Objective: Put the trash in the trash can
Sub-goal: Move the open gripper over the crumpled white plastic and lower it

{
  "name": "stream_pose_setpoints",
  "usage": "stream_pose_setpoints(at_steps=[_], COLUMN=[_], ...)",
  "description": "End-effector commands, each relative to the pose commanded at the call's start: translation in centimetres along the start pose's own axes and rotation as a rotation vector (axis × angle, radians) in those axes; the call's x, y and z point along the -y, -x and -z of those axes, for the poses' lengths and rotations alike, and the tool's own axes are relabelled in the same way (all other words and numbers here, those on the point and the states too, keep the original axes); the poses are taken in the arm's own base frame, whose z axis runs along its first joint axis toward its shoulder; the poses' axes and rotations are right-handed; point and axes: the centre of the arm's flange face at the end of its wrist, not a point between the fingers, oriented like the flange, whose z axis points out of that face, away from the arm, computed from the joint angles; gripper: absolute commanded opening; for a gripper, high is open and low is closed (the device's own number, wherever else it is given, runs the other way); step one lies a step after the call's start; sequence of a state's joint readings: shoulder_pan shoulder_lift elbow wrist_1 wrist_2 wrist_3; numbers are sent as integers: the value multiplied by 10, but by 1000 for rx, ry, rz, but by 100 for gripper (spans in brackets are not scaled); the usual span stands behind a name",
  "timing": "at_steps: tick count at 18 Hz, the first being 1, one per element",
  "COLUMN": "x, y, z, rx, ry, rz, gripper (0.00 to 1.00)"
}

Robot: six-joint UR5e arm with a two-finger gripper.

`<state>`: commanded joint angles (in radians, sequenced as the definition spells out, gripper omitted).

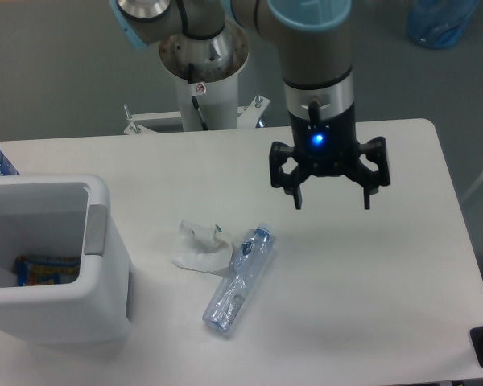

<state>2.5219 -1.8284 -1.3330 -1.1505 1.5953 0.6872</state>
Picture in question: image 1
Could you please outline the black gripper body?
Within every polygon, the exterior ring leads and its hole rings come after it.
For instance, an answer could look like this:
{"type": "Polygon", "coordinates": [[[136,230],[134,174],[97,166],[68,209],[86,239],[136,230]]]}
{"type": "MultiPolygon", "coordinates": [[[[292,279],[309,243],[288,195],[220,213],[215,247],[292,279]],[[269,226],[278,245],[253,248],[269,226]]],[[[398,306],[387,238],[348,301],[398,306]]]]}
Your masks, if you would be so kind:
{"type": "Polygon", "coordinates": [[[301,171],[316,177],[335,177],[357,169],[359,150],[354,105],[318,126],[289,113],[294,158],[301,171]]]}

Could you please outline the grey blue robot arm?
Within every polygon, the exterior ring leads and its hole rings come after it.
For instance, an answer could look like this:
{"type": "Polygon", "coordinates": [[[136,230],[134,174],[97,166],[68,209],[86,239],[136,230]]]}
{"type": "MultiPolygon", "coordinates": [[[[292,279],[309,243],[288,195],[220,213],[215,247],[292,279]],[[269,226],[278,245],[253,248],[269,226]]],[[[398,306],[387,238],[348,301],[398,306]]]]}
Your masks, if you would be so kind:
{"type": "Polygon", "coordinates": [[[390,184],[386,141],[357,140],[349,1],[112,1],[135,47],[159,45],[178,84],[187,131],[237,127],[237,74],[247,61],[245,31],[271,43],[293,142],[274,142],[272,187],[302,204],[309,177],[345,176],[368,199],[390,184]]]}

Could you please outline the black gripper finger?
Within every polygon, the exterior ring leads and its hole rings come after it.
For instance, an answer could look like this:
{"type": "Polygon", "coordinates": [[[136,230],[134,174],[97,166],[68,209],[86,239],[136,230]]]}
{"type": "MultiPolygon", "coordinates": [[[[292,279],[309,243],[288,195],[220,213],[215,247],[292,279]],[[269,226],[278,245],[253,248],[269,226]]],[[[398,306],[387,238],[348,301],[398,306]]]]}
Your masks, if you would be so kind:
{"type": "Polygon", "coordinates": [[[297,210],[302,207],[300,185],[311,175],[311,166],[299,155],[295,147],[282,142],[273,142],[269,153],[270,184],[273,188],[282,188],[287,195],[293,197],[297,210]],[[295,168],[287,173],[283,166],[291,158],[296,162],[295,168]]]}
{"type": "Polygon", "coordinates": [[[390,166],[387,157],[386,139],[375,137],[366,143],[356,141],[343,153],[338,162],[340,172],[363,189],[363,205],[370,209],[370,196],[379,192],[379,187],[390,185],[390,166]]]}

